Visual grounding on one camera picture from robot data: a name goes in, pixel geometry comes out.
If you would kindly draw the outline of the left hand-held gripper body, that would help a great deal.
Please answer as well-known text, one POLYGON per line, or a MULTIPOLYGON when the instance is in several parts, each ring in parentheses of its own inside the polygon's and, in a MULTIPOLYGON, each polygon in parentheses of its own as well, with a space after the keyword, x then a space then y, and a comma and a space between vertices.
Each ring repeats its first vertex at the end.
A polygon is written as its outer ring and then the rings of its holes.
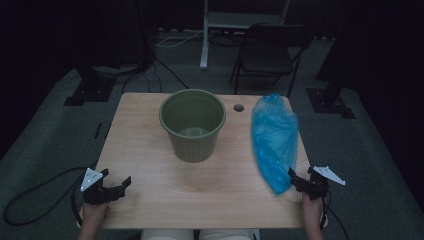
POLYGON ((103 179, 100 179, 100 172, 87 168, 84 174, 80 192, 84 201, 91 205, 100 205, 111 201, 117 201, 125 196, 124 191, 116 191, 115 187, 104 187, 103 179))

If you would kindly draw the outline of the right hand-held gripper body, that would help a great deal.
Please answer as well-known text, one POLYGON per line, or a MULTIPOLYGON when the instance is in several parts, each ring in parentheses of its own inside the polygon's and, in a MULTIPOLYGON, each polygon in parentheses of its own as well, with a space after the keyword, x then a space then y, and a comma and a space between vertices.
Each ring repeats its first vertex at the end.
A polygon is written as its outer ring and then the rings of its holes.
POLYGON ((346 181, 342 180, 335 172, 333 172, 328 166, 325 167, 312 167, 314 169, 314 175, 309 175, 309 179, 299 179, 298 190, 309 195, 311 200, 317 198, 325 198, 329 192, 329 183, 331 180, 342 186, 346 185, 346 181))

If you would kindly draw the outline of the blue plastic bag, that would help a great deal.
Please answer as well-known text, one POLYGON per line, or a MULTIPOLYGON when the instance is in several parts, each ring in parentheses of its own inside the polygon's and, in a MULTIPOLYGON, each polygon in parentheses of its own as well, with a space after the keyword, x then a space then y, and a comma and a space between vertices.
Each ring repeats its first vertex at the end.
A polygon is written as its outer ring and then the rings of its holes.
POLYGON ((252 110, 252 149, 259 171, 279 196, 291 187, 289 170, 296 168, 298 118, 279 94, 262 96, 252 110))

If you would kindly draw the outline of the green plastic bin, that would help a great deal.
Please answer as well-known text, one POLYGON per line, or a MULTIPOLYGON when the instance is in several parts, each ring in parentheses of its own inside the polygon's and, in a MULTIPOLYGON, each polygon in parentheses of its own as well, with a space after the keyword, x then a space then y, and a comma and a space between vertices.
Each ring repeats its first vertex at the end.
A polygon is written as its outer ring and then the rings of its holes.
POLYGON ((167 97, 159 121, 168 133, 175 155, 188 163, 208 159, 226 121, 223 102, 200 89, 186 89, 167 97))

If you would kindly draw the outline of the person's left hand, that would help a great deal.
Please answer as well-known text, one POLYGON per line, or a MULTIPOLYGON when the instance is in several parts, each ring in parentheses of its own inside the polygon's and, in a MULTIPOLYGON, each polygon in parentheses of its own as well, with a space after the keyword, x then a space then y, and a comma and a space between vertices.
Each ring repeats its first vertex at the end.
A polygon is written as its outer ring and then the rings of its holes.
POLYGON ((82 228, 84 230, 99 229, 108 211, 109 204, 91 205, 85 203, 83 206, 82 228))

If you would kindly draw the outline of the person's right hand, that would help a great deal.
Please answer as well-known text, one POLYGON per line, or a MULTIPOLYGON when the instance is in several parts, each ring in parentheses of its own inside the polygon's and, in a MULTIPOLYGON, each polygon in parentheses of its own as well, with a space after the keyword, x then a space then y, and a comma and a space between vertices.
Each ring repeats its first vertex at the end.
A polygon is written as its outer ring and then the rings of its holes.
POLYGON ((323 201, 321 198, 311 200, 306 193, 302 194, 302 216, 306 231, 321 231, 321 218, 323 216, 323 201))

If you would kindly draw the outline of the black stand base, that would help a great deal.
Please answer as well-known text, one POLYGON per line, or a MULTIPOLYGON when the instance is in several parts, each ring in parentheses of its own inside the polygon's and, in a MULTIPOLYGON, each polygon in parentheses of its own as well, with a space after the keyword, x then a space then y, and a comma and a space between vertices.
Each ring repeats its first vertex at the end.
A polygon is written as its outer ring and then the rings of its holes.
POLYGON ((82 106, 86 102, 107 102, 112 93, 116 78, 99 73, 90 66, 77 68, 81 81, 73 93, 69 96, 64 106, 82 106))
POLYGON ((354 119, 353 111, 341 98, 343 84, 330 82, 325 88, 307 88, 306 92, 315 113, 338 114, 344 119, 354 119))

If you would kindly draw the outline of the black folding chair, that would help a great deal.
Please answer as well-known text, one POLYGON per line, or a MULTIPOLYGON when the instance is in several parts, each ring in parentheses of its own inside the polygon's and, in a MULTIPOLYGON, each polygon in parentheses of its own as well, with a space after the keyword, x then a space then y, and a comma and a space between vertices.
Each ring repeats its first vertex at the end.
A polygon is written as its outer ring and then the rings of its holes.
POLYGON ((290 76, 289 98, 301 56, 314 39, 314 33, 305 25, 257 23, 248 27, 229 79, 235 81, 234 94, 238 94, 241 77, 275 77, 277 84, 282 76, 290 76))

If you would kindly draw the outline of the black stand pole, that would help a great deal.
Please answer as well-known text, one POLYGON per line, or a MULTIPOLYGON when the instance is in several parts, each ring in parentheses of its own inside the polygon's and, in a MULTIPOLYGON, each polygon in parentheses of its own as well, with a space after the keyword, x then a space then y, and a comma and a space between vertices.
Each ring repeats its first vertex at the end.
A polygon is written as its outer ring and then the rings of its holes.
POLYGON ((139 68, 145 70, 155 59, 153 50, 154 28, 151 26, 151 14, 147 0, 132 0, 134 5, 138 37, 139 68))

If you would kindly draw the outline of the white metal desk frame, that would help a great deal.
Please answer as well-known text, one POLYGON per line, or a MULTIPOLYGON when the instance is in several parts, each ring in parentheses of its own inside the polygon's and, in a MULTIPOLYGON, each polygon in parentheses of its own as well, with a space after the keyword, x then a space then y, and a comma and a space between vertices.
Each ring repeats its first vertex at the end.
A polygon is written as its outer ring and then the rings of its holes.
POLYGON ((247 29, 255 23, 269 22, 283 24, 286 19, 288 7, 291 0, 284 0, 279 14, 259 14, 259 13, 231 13, 211 11, 209 0, 204 0, 203 10, 203 41, 199 67, 201 70, 208 68, 209 55, 209 30, 219 29, 247 29))

